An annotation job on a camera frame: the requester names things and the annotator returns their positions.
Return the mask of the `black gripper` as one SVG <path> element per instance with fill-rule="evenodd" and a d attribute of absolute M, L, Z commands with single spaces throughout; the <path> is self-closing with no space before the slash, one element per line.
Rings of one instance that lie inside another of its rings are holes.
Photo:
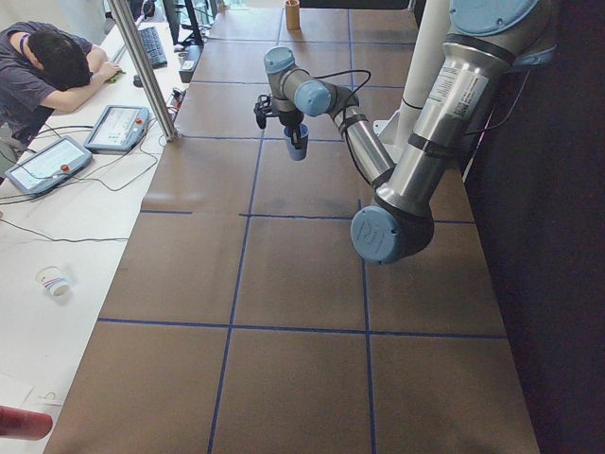
<path fill-rule="evenodd" d="M 298 109 L 286 111 L 277 108 L 276 112 L 280 123 L 284 126 L 285 137 L 290 137 L 291 146 L 294 149 L 302 148 L 302 130 L 301 124 L 304 120 L 304 114 Z"/>

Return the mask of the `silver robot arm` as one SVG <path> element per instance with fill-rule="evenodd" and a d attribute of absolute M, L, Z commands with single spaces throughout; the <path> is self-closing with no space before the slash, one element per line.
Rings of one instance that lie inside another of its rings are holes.
<path fill-rule="evenodd" d="M 290 156 L 301 160 L 304 119 L 332 119 L 374 192 L 353 218 L 354 248 L 369 262 L 395 262 L 430 243 L 429 202 L 464 134 L 505 73 L 550 61 L 558 15 L 556 1 L 427 2 L 400 107 L 385 124 L 368 120 L 352 90 L 310 75 L 290 49 L 271 48 L 270 92 L 257 100 L 256 121 L 277 117 Z"/>

